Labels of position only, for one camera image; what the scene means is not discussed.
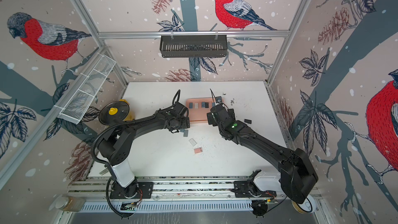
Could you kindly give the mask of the pink plastic storage tray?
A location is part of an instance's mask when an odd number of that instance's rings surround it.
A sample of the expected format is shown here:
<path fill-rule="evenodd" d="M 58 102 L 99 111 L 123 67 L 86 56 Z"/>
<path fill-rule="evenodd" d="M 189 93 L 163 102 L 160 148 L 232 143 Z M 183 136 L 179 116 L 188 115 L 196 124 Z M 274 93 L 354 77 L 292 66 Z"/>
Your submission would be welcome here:
<path fill-rule="evenodd" d="M 193 108 L 189 108 L 189 103 L 193 103 Z M 208 102 L 209 108 L 202 108 L 201 103 Z M 191 123 L 207 122 L 207 113 L 210 112 L 212 105 L 215 101 L 212 97 L 202 97 L 202 98 L 190 98 L 186 100 L 186 107 L 189 111 L 189 119 Z M 199 104 L 199 108 L 195 109 L 195 103 Z"/>

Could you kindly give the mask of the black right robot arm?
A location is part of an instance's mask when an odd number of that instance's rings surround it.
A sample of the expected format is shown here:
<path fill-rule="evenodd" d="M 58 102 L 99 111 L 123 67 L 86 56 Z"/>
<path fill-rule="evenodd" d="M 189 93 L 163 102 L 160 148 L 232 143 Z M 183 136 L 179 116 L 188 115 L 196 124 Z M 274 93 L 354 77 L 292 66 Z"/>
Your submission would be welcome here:
<path fill-rule="evenodd" d="M 308 155 L 302 149 L 282 147 L 259 135 L 244 122 L 236 120 L 233 109 L 226 108 L 222 97 L 207 113 L 208 124 L 217 126 L 228 141 L 246 147 L 268 161 L 280 173 L 282 191 L 292 201 L 303 204 L 318 181 Z"/>

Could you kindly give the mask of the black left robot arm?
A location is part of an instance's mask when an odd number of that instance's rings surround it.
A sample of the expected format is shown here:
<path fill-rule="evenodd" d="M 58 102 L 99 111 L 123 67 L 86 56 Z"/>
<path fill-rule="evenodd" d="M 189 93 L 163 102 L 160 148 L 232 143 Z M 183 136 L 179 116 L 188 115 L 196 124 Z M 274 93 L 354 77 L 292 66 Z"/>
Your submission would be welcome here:
<path fill-rule="evenodd" d="M 189 110 L 179 102 L 141 119 L 127 120 L 129 113 L 130 106 L 124 101 L 115 101 L 105 106 L 98 119 L 108 128 L 97 136 L 91 146 L 93 160 L 108 168 L 111 179 L 121 187 L 126 198 L 132 198 L 139 190 L 127 159 L 133 141 L 157 130 L 167 129 L 171 133 L 178 133 L 179 130 L 190 127 Z"/>

